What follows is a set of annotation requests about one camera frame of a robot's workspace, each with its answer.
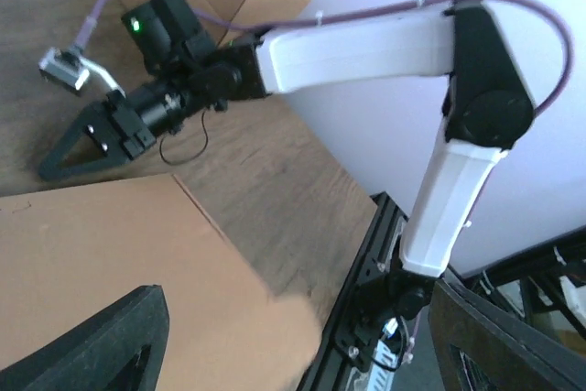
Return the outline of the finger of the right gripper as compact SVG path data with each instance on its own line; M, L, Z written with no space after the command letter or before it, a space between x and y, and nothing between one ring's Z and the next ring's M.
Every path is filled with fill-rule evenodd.
M75 145L87 139L97 157L78 160L64 166ZM121 135L109 119L106 104L93 102L84 107L73 120L56 145L48 152L38 167L42 180L64 180L81 175L106 171L126 164L126 153L120 146Z

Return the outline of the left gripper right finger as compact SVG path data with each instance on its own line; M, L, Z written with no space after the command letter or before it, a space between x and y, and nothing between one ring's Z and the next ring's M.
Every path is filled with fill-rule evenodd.
M583 390L585 359L467 288L440 280L432 340L447 390Z

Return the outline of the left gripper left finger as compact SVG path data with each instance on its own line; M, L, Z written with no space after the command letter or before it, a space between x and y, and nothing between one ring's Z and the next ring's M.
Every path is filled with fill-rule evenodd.
M3 390L154 390L170 317L159 285L135 288L1 370Z

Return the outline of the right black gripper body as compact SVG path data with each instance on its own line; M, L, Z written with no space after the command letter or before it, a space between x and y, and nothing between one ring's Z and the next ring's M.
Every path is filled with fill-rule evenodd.
M128 157L139 157L156 144L165 132L176 133L187 117L188 98L171 83L147 82L123 94L106 94L106 107L120 147Z

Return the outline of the brown cardboard box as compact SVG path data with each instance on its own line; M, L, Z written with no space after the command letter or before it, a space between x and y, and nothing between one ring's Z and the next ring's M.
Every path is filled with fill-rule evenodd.
M315 357L301 295L275 296L174 176L1 200L1 364L142 285L163 288L161 390L281 390Z

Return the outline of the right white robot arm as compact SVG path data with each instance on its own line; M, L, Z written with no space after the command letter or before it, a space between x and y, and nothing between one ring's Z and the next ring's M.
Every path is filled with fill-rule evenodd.
M276 96L323 97L348 86L399 84L419 98L443 94L434 145L385 279L363 290L361 315L412 318L429 303L454 244L495 166L533 124L538 107L487 0L419 0L350 14L251 28L215 44L187 0L148 0L123 24L150 81L124 90L84 53L87 36L49 49L43 77L72 92L98 78L84 107L41 162L45 180L118 168L143 156L195 114Z

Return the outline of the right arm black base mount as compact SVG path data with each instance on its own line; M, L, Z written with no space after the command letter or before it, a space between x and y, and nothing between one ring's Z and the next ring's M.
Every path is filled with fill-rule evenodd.
M357 284L334 333L349 364L362 373L373 365L396 371L414 346L407 323L428 306L435 283L434 277L395 268Z

